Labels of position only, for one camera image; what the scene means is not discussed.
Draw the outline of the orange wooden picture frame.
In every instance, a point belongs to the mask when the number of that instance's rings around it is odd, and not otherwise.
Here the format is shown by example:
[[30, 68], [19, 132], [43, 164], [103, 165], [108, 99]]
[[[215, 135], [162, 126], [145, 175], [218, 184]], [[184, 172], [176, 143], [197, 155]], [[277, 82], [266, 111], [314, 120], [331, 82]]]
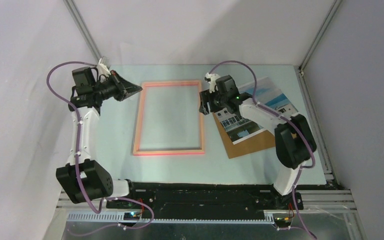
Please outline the orange wooden picture frame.
[[202, 82], [199, 79], [149, 81], [141, 86], [132, 154], [204, 154], [204, 117], [198, 111]]

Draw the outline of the building and sky photo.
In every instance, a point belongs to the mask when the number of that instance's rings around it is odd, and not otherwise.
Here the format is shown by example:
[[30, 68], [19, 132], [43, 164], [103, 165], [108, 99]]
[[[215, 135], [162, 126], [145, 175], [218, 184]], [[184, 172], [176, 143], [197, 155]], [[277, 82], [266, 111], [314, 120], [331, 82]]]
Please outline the building and sky photo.
[[[286, 116], [298, 112], [293, 103], [269, 77], [257, 79], [256, 99]], [[221, 128], [227, 133], [228, 139], [234, 145], [265, 131], [261, 125], [231, 114], [225, 108], [216, 112], [213, 116], [215, 122], [221, 124]]]

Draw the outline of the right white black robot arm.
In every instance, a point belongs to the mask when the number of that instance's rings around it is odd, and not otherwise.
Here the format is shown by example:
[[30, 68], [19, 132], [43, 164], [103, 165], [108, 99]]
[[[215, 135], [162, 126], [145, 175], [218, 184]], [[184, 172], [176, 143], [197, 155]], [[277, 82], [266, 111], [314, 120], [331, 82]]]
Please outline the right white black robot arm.
[[275, 208], [284, 209], [291, 202], [289, 193], [296, 188], [302, 169], [311, 169], [316, 164], [317, 145], [306, 117], [298, 112], [284, 115], [261, 104], [255, 96], [239, 92], [230, 75], [206, 73], [204, 79], [209, 88], [199, 93], [200, 113], [208, 115], [226, 110], [262, 126], [274, 136], [276, 156], [282, 166], [270, 201]]

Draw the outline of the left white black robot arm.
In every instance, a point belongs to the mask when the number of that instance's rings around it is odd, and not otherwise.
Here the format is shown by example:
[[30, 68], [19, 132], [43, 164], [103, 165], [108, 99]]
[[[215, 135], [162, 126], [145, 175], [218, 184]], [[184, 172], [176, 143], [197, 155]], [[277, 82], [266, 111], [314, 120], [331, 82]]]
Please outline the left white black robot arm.
[[74, 86], [67, 103], [73, 123], [67, 163], [56, 169], [56, 179], [73, 204], [110, 197], [114, 192], [110, 173], [97, 160], [96, 130], [104, 101], [122, 102], [143, 88], [99, 63], [72, 71]]

